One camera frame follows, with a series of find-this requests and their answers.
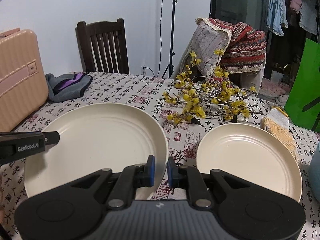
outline white logo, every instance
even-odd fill
[[[25,150],[30,150],[30,149],[34,149],[34,148],[39,148],[39,144],[36,143],[36,144],[30,144],[30,145],[26,145],[26,146],[23,146],[23,147],[18,147],[18,152],[22,152],[22,151],[25,151]]]
[[[164,204],[162,202],[159,202],[157,205],[156,205],[157,208],[162,208],[164,207]]]

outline light blue container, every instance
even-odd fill
[[[318,143],[310,163],[309,177],[313,195],[320,201],[320,142]]]

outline tablecloth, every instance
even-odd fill
[[[207,117],[201,120],[201,125],[181,123],[175,129],[172,123],[166,120],[168,113],[176,113],[177,108],[167,104],[162,99],[162,93],[175,90],[172,80],[139,75],[90,73],[93,76],[92,84],[82,98],[77,98],[62,103],[46,103],[30,118],[26,119],[16,131],[41,131],[58,116],[75,108],[101,103],[117,102],[130,104],[151,114],[162,126],[169,144],[169,155],[178,164],[196,165],[196,152],[199,141],[204,135],[219,125],[224,124],[220,118]],[[255,111],[267,114],[272,103],[262,99],[249,97],[248,101],[257,105]],[[247,121],[251,125],[259,125],[262,115],[253,115]],[[303,180],[303,192],[300,204],[306,212],[306,221],[298,240],[319,239],[320,234],[320,205],[313,197],[308,180],[308,167],[314,150],[319,141],[319,135],[290,124],[300,161],[300,170]],[[17,205],[27,198],[24,188],[23,169],[25,159],[21,159],[0,166],[4,188],[3,205],[5,208],[4,228],[14,240],[21,239],[14,223],[14,212]],[[167,176],[161,182],[152,199],[184,199],[184,190],[168,188]]]

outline power cord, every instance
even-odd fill
[[[152,74],[153,74],[153,77],[156,77],[151,68],[149,68],[149,67],[143,67],[143,69],[146,69],[146,68],[151,70],[151,72],[152,72]]]
[[[160,64],[161,64],[161,52],[162,52],[162,36],[161,36],[161,21],[162,21],[162,7],[163,7],[163,0],[161,1],[161,16],[160,16],[160,61],[159,61],[159,70],[157,76],[159,76],[160,73]]]

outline pink suitcase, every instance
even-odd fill
[[[35,33],[14,31],[0,33],[0,132],[11,131],[48,97]]]

